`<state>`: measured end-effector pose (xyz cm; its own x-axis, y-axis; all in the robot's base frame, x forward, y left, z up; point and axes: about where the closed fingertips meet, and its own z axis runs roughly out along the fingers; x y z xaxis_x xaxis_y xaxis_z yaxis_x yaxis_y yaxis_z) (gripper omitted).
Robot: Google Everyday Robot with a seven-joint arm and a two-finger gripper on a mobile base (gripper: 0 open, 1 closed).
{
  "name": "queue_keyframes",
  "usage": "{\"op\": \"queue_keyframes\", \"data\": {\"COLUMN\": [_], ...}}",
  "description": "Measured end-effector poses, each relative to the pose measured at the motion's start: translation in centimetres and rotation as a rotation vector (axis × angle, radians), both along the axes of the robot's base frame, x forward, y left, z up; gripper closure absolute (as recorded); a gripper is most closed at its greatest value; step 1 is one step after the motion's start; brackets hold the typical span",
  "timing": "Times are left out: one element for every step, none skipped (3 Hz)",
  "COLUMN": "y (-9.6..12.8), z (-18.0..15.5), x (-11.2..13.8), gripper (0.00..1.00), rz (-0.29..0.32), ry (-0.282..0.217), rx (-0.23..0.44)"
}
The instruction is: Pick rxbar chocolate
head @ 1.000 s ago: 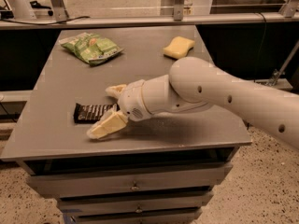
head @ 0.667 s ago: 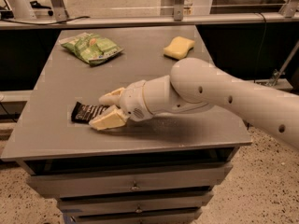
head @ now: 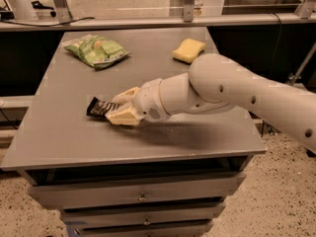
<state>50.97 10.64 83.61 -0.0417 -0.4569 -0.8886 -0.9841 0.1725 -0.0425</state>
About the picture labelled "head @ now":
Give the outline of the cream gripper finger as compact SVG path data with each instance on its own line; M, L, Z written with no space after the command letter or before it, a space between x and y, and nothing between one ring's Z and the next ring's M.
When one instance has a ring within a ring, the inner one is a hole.
M142 115L132 103L126 103L117 110L108 112L106 118L114 125L138 125Z
M129 103L134 99L138 91L139 91L138 87L130 88L126 90L125 92L122 92L114 96L112 98L112 102L118 105L124 105L125 103Z

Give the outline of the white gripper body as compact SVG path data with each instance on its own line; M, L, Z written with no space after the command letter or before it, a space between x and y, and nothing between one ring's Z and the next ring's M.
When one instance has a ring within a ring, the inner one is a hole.
M132 103L141 116L150 122L167 120L166 113L160 100L161 78L146 82L137 91Z

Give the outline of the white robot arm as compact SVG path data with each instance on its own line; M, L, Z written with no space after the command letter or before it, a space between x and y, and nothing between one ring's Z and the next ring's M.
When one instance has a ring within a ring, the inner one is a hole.
M113 102L119 108L107 113L107 119L123 125L181 113L221 113L238 106L316 150L316 94L259 76L220 54L204 54L188 72L131 88Z

